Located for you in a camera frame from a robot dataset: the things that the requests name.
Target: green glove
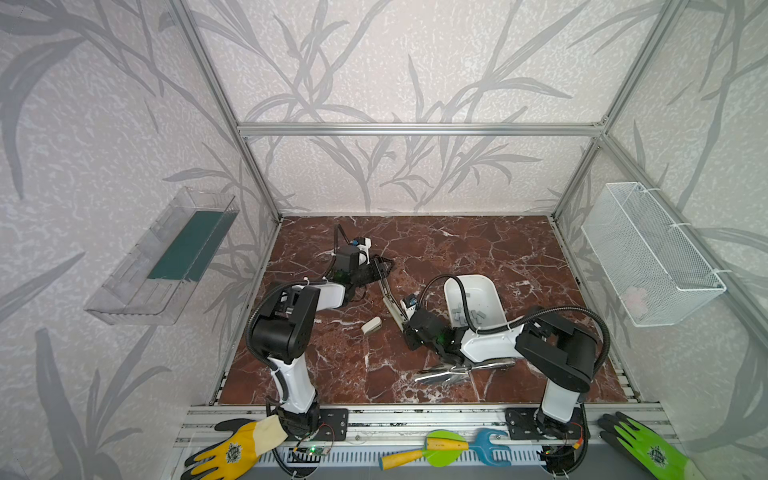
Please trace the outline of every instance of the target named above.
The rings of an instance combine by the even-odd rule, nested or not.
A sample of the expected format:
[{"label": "green glove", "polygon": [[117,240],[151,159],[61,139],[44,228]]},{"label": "green glove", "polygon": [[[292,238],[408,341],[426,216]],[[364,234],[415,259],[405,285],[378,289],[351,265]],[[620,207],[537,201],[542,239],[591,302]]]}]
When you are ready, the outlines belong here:
[{"label": "green glove", "polygon": [[659,480],[703,480],[695,464],[656,432],[624,413],[598,420],[600,437]]}]

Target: gray floor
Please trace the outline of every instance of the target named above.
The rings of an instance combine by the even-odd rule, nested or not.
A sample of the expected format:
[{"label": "gray floor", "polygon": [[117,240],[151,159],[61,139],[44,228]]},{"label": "gray floor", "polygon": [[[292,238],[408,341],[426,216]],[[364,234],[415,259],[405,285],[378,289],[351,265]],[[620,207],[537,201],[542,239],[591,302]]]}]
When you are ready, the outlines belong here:
[{"label": "gray floor", "polygon": [[[653,476],[615,452],[608,445],[590,445],[584,463],[572,474],[571,480],[594,478],[621,478],[622,480],[650,480]],[[278,468],[254,468],[242,480],[262,478],[289,478]],[[321,468],[312,474],[312,480],[546,480],[551,475],[539,467],[399,467],[386,472],[378,468]]]}]

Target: glove logo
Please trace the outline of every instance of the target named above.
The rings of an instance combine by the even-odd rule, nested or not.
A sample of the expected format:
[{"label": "glove logo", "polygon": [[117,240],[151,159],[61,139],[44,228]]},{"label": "glove logo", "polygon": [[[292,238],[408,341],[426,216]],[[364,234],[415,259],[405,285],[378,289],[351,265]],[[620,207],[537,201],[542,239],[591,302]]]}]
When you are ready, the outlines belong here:
[{"label": "glove logo", "polygon": [[230,443],[230,448],[227,450],[227,463],[238,463],[243,456],[243,447],[237,443]]},{"label": "glove logo", "polygon": [[648,451],[648,456],[651,460],[654,461],[657,467],[659,468],[666,468],[667,467],[667,456],[664,454],[664,452],[661,450],[660,446],[651,447]]}]

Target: garden tool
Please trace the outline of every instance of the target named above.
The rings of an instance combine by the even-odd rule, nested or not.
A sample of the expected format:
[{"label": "garden tool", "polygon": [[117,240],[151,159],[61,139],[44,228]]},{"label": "garden tool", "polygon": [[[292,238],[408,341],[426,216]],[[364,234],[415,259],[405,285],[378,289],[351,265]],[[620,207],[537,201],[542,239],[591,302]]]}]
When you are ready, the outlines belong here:
[{"label": "garden tool", "polygon": [[600,437],[659,480],[703,480],[695,464],[656,432],[624,413],[598,420]]},{"label": "garden tool", "polygon": [[508,447],[493,445],[491,437],[495,435],[508,436],[507,432],[494,429],[480,429],[475,441],[467,443],[462,440],[427,438],[428,450],[472,450],[477,454],[479,460],[490,467],[509,467],[512,462],[509,460],[494,460],[493,452],[509,452]]},{"label": "garden tool", "polygon": [[433,467],[446,467],[455,462],[458,457],[462,455],[461,450],[449,450],[449,449],[434,449],[428,450],[426,446],[430,440],[439,440],[445,442],[457,442],[457,444],[464,442],[464,437],[454,432],[447,430],[435,430],[427,435],[425,442],[425,448],[420,450],[414,450],[412,452],[396,453],[394,455],[387,455],[379,459],[379,467],[382,470],[389,470],[390,468],[399,467],[406,463],[418,460],[421,457],[426,458],[427,462]]},{"label": "garden tool", "polygon": [[202,463],[186,470],[180,480],[235,480],[250,470],[263,453],[288,438],[277,415],[268,416],[261,422],[225,420],[217,423],[214,430],[232,432],[232,436],[187,458],[184,467]]}]

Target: yellow glove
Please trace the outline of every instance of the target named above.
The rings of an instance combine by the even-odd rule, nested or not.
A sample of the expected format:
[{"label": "yellow glove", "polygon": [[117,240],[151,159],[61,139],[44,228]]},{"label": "yellow glove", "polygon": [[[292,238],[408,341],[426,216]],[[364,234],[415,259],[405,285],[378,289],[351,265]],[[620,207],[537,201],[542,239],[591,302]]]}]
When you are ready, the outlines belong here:
[{"label": "yellow glove", "polygon": [[249,419],[217,423],[214,430],[232,432],[232,436],[187,458],[185,467],[203,463],[186,470],[181,474],[181,480],[234,480],[249,471],[259,461],[253,441],[256,424],[255,420]]}]

